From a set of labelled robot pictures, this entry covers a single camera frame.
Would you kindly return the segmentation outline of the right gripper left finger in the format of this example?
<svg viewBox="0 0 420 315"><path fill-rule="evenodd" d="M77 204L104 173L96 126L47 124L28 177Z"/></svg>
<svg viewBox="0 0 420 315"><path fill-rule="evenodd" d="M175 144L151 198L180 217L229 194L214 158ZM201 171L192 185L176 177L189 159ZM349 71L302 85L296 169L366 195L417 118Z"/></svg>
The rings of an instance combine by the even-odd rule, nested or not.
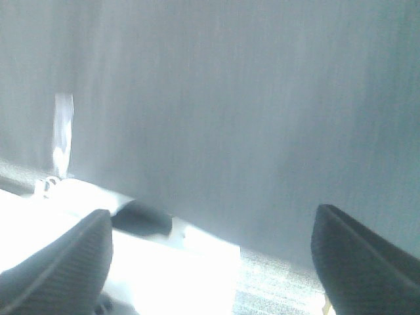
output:
<svg viewBox="0 0 420 315"><path fill-rule="evenodd" d="M108 210L1 273L2 314L93 314L113 256Z"/></svg>

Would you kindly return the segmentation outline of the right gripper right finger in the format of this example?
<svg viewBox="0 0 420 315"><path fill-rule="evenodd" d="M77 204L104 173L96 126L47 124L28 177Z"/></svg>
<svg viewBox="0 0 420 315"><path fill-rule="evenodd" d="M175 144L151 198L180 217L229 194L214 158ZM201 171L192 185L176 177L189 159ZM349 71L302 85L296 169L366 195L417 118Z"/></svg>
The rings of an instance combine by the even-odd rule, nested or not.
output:
<svg viewBox="0 0 420 315"><path fill-rule="evenodd" d="M419 313L419 259L338 207L318 206L310 249L336 314Z"/></svg>

